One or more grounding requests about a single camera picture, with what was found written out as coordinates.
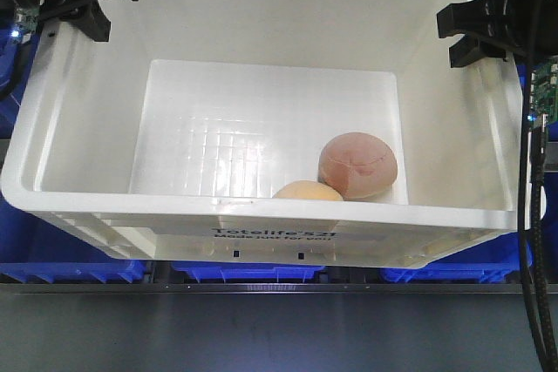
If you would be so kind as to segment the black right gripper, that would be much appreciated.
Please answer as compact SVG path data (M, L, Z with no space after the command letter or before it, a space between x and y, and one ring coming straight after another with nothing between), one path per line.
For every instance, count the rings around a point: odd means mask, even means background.
M470 0L449 3L436 15L439 38L463 36L449 48L451 68L464 68L483 58L506 59L506 51L537 58L557 54L557 0ZM499 47L475 37L503 36Z

